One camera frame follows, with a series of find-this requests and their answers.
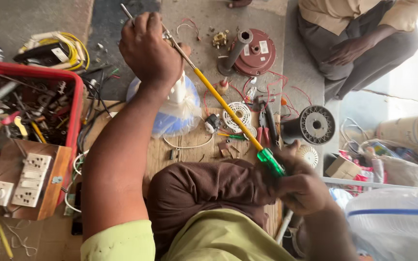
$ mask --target wooden board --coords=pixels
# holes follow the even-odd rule
[[[52,157],[52,160],[47,171],[48,175],[46,175],[41,189],[37,206],[32,208],[13,205],[10,204],[11,200],[9,200],[7,209],[12,212],[12,217],[14,218],[42,220],[51,217],[56,209],[57,200],[62,187],[62,183],[53,184],[51,181],[55,176],[65,177],[72,149],[64,146],[20,139],[13,139],[13,141],[14,142],[6,142],[0,155],[0,181],[14,183],[15,185],[12,193],[14,193],[15,188],[19,183],[20,175],[24,167],[23,160],[25,159],[15,142],[20,145],[26,154],[36,153],[49,155]],[[0,215],[3,214],[3,208],[0,206]]]
[[[106,105],[109,106],[114,104],[115,101],[106,101]],[[87,111],[87,108],[90,104],[90,100],[84,102],[84,114]],[[98,110],[103,110],[102,105],[96,106],[95,108]],[[125,104],[118,105],[112,108],[110,111],[120,111]],[[223,109],[218,108],[208,108],[209,113],[216,113],[222,115]],[[280,116],[275,115],[276,122],[277,122],[277,130],[278,133],[280,131]],[[110,121],[111,117],[107,113],[103,113],[96,119],[95,125],[91,129],[90,134],[88,135],[87,140],[85,141],[85,150],[90,149],[91,145],[94,143],[98,135],[101,133],[101,130],[106,126],[106,124]],[[258,113],[252,113],[252,126],[258,127],[259,126],[259,115]],[[196,145],[201,145],[206,143],[208,140],[211,139],[211,135],[206,132],[206,128],[204,127],[204,121],[200,121],[198,127],[192,130],[190,133],[175,137],[175,138],[167,138],[170,144],[178,146],[178,147],[192,147]],[[161,139],[153,139],[151,138],[148,146],[148,158],[147,158],[147,168],[146,174],[150,179],[158,173],[161,169],[177,162],[218,162],[228,158],[222,158],[220,156],[219,148],[217,144],[219,142],[224,142],[227,140],[227,137],[215,135],[212,138],[211,142],[207,145],[204,145],[199,148],[194,149],[181,149],[178,151],[178,157],[174,154],[174,159],[169,160],[169,153],[172,147],[161,138]],[[240,153],[234,150],[231,145],[235,146]],[[251,163],[257,162],[256,157],[256,149],[251,145],[249,141],[239,141],[239,140],[232,140],[229,143],[229,150],[232,152],[234,157],[244,159]],[[278,229],[282,224],[282,203],[281,201],[277,200],[275,205],[267,205],[265,206],[265,212],[269,215],[269,220],[267,222],[267,232],[271,236],[275,236]]]

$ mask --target cardboard box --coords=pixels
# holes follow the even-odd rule
[[[360,167],[350,162],[342,156],[339,156],[330,167],[325,171],[327,175],[333,178],[354,179],[360,173]]]

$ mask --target pliers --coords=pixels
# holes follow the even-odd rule
[[[257,141],[261,143],[262,135],[266,140],[266,145],[264,147],[270,148],[270,136],[269,136],[269,126],[267,125],[267,116],[265,111],[259,113],[259,128],[257,128]]]

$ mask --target label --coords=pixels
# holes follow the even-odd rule
[[[244,56],[249,56],[249,44],[244,46]]]
[[[61,60],[61,62],[66,62],[69,60],[69,58],[67,57],[67,55],[61,50],[61,48],[55,48],[55,49],[51,49],[51,51],[54,53],[54,55]]]
[[[269,53],[269,47],[267,46],[267,41],[260,41],[259,45],[261,46],[261,54]]]

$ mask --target green shirt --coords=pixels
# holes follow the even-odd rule
[[[83,243],[81,253],[82,261],[153,261],[151,222],[133,221],[101,231]],[[190,218],[161,260],[288,261],[294,258],[247,216],[235,210],[219,209],[200,211]]]

